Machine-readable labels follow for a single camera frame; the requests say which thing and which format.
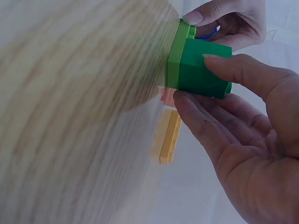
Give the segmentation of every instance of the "blue object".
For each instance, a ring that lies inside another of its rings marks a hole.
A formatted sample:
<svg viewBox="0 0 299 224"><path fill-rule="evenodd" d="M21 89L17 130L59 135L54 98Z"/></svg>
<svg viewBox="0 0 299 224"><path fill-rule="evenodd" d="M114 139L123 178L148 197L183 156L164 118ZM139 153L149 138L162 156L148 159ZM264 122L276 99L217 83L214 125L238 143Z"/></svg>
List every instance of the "blue object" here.
<svg viewBox="0 0 299 224"><path fill-rule="evenodd" d="M211 35L206 36L206 37L202 37L202 38L200 38L199 40L206 41L206 40L210 39L210 38L211 38L215 33L217 33L219 30L220 30L220 27L218 26L218 27L213 31L213 33L212 33Z"/></svg>

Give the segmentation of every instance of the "wood grain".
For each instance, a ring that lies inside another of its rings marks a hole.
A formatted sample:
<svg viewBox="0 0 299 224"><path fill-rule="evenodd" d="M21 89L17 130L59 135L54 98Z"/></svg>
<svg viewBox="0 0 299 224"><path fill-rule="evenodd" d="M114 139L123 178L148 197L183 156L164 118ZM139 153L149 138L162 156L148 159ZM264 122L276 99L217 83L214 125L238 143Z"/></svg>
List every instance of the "wood grain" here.
<svg viewBox="0 0 299 224"><path fill-rule="evenodd" d="M146 223L166 0L0 2L0 223Z"/></svg>

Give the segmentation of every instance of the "yellow toy brick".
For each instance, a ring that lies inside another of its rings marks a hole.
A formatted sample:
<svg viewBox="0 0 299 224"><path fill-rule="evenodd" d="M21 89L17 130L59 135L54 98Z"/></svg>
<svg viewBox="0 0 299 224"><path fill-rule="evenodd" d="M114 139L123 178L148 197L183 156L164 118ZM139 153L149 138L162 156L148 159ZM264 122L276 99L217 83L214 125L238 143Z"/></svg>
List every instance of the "yellow toy brick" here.
<svg viewBox="0 0 299 224"><path fill-rule="evenodd" d="M155 134L154 146L151 149L151 157L158 163L160 163L161 149L167 132L171 112L171 110L165 110L162 113L160 123L158 124L157 131Z"/></svg>
<svg viewBox="0 0 299 224"><path fill-rule="evenodd" d="M155 143L151 150L151 156L160 164L172 162L181 123L182 120L177 111L165 110L162 113Z"/></svg>
<svg viewBox="0 0 299 224"><path fill-rule="evenodd" d="M176 148L178 133L181 128L182 119L177 111L171 112L167 132L163 142L163 146L160 153L160 163L167 164L172 162L173 153Z"/></svg>

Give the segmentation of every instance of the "hand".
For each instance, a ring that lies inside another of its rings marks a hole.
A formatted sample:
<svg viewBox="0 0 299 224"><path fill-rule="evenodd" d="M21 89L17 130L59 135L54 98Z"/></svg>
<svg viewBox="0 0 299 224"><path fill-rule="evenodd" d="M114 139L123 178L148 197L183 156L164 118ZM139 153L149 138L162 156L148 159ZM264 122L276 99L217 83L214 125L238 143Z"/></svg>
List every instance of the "hand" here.
<svg viewBox="0 0 299 224"><path fill-rule="evenodd" d="M265 0L212 0L183 19L200 27L197 38L209 36L220 25L210 41L230 46L233 51L260 44L266 38Z"/></svg>
<svg viewBox="0 0 299 224"><path fill-rule="evenodd" d="M219 100L176 91L182 120L247 222L299 223L299 76L247 55L208 56L205 63L260 96L268 117L234 94Z"/></svg>

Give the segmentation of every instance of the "green toy block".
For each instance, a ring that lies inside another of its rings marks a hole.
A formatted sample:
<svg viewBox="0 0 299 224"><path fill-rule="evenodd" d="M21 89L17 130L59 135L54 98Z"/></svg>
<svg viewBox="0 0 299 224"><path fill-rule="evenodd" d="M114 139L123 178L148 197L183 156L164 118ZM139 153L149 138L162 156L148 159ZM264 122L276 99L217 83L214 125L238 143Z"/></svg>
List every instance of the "green toy block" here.
<svg viewBox="0 0 299 224"><path fill-rule="evenodd" d="M190 29L190 25L183 20L180 21L176 37L174 39L168 60L165 76L165 86L177 89L180 61L183 55L185 42L187 38L193 38L196 33L196 27Z"/></svg>
<svg viewBox="0 0 299 224"><path fill-rule="evenodd" d="M204 54L231 57L232 48L196 39L187 39L180 61L178 89L187 92L224 98L232 84L219 79L204 64Z"/></svg>

